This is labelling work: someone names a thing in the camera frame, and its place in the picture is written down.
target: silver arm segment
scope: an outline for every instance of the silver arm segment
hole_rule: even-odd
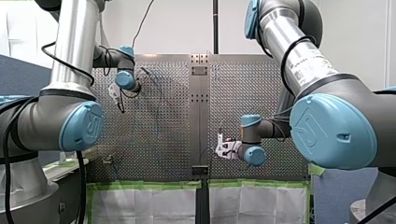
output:
[[[252,0],[247,11],[246,35],[271,52],[285,71],[281,74],[285,86],[295,96],[290,122],[280,129],[290,126],[290,136],[300,152],[325,168],[395,167],[396,161],[389,159],[394,157],[396,145],[391,136],[396,124],[392,116],[395,92],[371,92],[357,77],[339,73],[332,66],[318,50],[318,43],[311,41],[320,40],[321,32],[304,26],[308,22],[321,29],[320,14],[310,1],[261,0],[255,4]],[[288,101],[285,92],[282,95],[278,111],[286,105],[282,99]],[[278,137],[263,132],[265,126],[271,128],[264,122],[257,116],[242,118],[243,147],[255,146],[263,137]]]

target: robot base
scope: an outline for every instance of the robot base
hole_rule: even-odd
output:
[[[11,210],[15,224],[58,224],[60,221],[58,185],[50,183],[45,195],[28,200]],[[5,210],[0,210],[0,223],[7,223]]]
[[[366,200],[359,200],[350,205],[349,222],[356,224],[377,207],[387,202],[396,195],[396,177],[378,172],[378,176],[370,190]],[[370,224],[396,223],[396,205],[391,206],[372,221]]]

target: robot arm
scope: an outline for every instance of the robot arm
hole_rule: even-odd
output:
[[[284,90],[278,111],[292,110],[290,121],[278,120],[278,128],[257,115],[242,117],[244,151],[282,130],[285,135],[290,131],[310,162],[325,168],[396,166],[391,159],[394,91],[373,93],[357,77],[332,66],[318,50],[321,17],[313,3],[251,0],[245,28],[246,37],[269,50],[281,67]]]
[[[104,0],[37,3],[59,19],[56,60],[50,83],[38,98],[0,97],[0,135],[5,136],[0,139],[0,179],[9,181],[0,186],[0,201],[5,202],[0,204],[1,223],[13,223],[11,212],[16,223],[25,223],[26,212],[32,210],[36,212],[29,223],[59,223],[57,186],[48,183],[37,151],[83,151],[94,146],[104,116],[90,89],[93,67],[117,67],[119,88],[140,89],[131,48],[95,50],[96,24],[105,9]],[[48,211],[36,208],[44,201]]]

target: green tape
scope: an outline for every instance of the green tape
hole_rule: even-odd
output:
[[[268,188],[287,188],[305,189],[309,188],[309,181],[275,181],[275,180],[210,180],[210,188],[232,188],[232,187],[268,187]]]
[[[88,190],[87,211],[86,211],[88,224],[92,224],[93,194],[94,194],[94,190]]]
[[[325,170],[326,170],[325,168],[321,168],[320,166],[316,166],[314,164],[309,164],[309,166],[308,166],[308,172],[311,175],[321,176],[321,175],[323,175]]]
[[[89,190],[113,190],[113,189],[198,189],[199,181],[181,182],[145,182],[145,181],[117,181],[111,183],[89,184]]]

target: metal pegboard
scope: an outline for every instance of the metal pegboard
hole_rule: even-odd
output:
[[[222,122],[224,136],[240,134],[244,114],[270,118],[276,112],[282,87],[279,69],[267,57],[258,55],[211,55],[209,146],[217,145]],[[265,139],[262,146],[267,162],[259,168],[247,168],[240,160],[224,160],[209,152],[211,178],[258,178],[272,180],[306,180],[306,160],[290,139],[278,142]]]
[[[107,77],[103,69],[93,72],[92,91],[106,119],[89,181],[191,180],[190,55],[137,55],[135,60],[142,91],[134,99],[123,97],[124,114],[108,96],[116,69]]]

